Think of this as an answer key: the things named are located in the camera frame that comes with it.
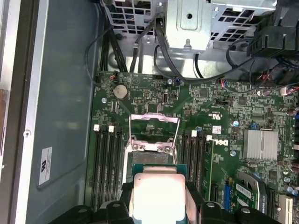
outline sticker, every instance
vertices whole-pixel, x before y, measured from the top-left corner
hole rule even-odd
[[[237,184],[237,191],[240,191],[242,194],[244,194],[247,198],[251,199],[251,192],[246,190],[241,185]]]
[[[213,126],[212,133],[213,134],[221,134],[221,126]]]
[[[50,179],[52,147],[42,150],[41,166],[39,171],[39,185]]]
[[[244,201],[242,201],[240,198],[238,198],[238,202],[240,205],[248,207],[248,205]]]

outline small chip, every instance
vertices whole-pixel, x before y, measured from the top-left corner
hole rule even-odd
[[[199,96],[200,97],[208,97],[208,90],[207,89],[200,89]]]
[[[242,106],[246,105],[246,97],[239,97],[239,105]]]
[[[213,126],[212,133],[213,134],[221,134],[221,126]]]
[[[136,99],[135,98],[133,102],[136,104],[145,104],[145,99]]]
[[[277,179],[277,171],[270,170],[269,171],[269,179],[270,180],[276,180]]]

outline aluminum heatsink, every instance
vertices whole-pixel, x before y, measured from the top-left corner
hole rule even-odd
[[[245,130],[243,159],[276,161],[278,132]]]

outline blue capacitor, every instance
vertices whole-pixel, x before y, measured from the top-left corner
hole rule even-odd
[[[253,130],[257,129],[257,125],[256,125],[256,123],[252,123],[252,124],[250,125],[250,128],[253,129]]]
[[[176,78],[176,83],[177,83],[178,85],[181,85],[181,83],[182,83],[181,79],[180,79],[180,78]]]
[[[196,131],[201,132],[201,130],[202,130],[202,127],[199,127],[199,126],[196,127]]]

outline pcie slot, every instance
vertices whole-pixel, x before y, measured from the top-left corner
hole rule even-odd
[[[223,207],[226,211],[229,211],[231,190],[232,190],[232,188],[230,186],[228,186],[228,184],[224,185]]]

